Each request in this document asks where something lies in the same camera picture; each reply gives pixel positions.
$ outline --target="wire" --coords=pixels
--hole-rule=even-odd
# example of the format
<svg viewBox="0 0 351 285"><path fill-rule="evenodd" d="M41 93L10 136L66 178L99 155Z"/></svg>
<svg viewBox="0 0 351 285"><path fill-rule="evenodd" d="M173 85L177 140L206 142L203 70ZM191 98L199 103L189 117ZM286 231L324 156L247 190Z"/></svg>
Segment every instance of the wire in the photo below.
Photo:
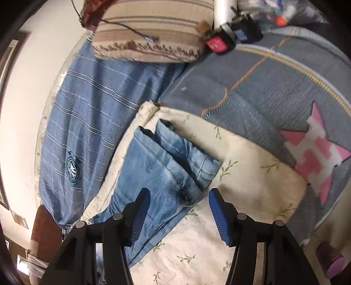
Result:
<svg viewBox="0 0 351 285"><path fill-rule="evenodd" d="M80 23L83 24L83 19L82 19L82 17L80 16L80 14L78 13L78 10L77 10L77 8L76 8L75 5L74 5L73 0L71 0L71 2L72 2L72 5L73 5L73 8L74 8L75 12L76 12L77 15L78 15L78 18L79 18ZM137 34L137 35L143 37L145 40L147 40L147 41L149 41L149 42L156 42L156 41L159 40L159 37L154 37L154 36L150 36L150 35L146 35L146 34L139 33L138 31L134 30L134 29L131 28L130 26L127 26L127 25L125 25L125 24L123 24L123 23L121 23L121 22L109 22L109 21L106 21L106 20L103 20L103 19L100 19L100 21L101 21L101 22L104 22L104 23L106 23L106 24L113 24L113 25L118 25L118 26L125 27L126 29L132 31L134 34Z"/></svg>
<svg viewBox="0 0 351 285"><path fill-rule="evenodd" d="M145 34L142 34L142 33L139 33L138 31L134 30L133 28L131 28L130 26L127 26L125 24L122 24L121 22L109 22L109 21L106 21L106 20L103 20L103 19L100 19L102 22L106 23L106 24L114 24L114 25L119 25L119 26L122 26L122 27L125 27L127 28L128 30L132 31L134 34L137 34L141 37L143 37L145 40L147 41L150 41L150 42L156 42L159 40L158 37L154 37L154 36L150 36L150 35L145 35Z"/></svg>
<svg viewBox="0 0 351 285"><path fill-rule="evenodd" d="M76 12L77 15L78 15L79 21L82 23L82 17L81 17L80 14L78 13L77 8L75 7L73 0L71 0L71 2L72 2L72 5L73 5L73 8L74 8L75 12Z"/></svg>

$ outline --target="red label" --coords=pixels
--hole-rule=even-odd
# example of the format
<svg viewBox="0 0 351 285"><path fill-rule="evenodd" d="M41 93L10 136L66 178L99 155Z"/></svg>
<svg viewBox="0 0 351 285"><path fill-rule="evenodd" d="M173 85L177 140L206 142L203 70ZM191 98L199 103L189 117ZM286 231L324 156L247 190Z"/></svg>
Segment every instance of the red label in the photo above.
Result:
<svg viewBox="0 0 351 285"><path fill-rule="evenodd" d="M221 39L220 36L215 36L206 41L206 44L210 47L210 49L214 52L223 52L228 49L228 46Z"/></svg>

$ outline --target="plastic wrap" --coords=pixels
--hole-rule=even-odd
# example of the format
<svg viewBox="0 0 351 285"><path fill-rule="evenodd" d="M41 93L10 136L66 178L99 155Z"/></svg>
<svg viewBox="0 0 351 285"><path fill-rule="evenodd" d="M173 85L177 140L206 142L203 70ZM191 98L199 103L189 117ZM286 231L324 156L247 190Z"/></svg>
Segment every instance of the plastic wrap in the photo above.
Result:
<svg viewBox="0 0 351 285"><path fill-rule="evenodd" d="M45 273L45 269L48 267L48 263L37 259L35 256L28 254L27 258L29 274L34 275L38 278L42 278Z"/></svg>
<svg viewBox="0 0 351 285"><path fill-rule="evenodd" d="M238 9L250 12L262 30L327 22L321 12L307 0L238 0Z"/></svg>

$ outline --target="beige striped pillow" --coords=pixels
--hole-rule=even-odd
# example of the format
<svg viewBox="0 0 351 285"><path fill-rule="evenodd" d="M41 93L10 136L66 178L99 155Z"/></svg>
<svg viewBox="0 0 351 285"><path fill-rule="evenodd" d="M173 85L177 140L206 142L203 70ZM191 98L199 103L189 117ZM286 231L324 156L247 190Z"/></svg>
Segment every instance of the beige striped pillow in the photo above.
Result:
<svg viewBox="0 0 351 285"><path fill-rule="evenodd" d="M142 34L159 37L155 43L118 25L100 22L93 50L101 59L145 62L189 62L205 48L194 26L213 24L213 0L119 0L103 19L121 22Z"/></svg>

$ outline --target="white pipe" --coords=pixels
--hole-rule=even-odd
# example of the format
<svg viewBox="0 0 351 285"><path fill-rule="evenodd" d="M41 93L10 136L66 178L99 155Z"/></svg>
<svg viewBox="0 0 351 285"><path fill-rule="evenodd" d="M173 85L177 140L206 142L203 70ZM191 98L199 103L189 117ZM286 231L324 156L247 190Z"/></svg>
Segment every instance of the white pipe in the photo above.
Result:
<svg viewBox="0 0 351 285"><path fill-rule="evenodd" d="M238 0L214 0L214 28L219 28L227 22L231 22L236 17L235 13L230 9L233 6L238 9Z"/></svg>

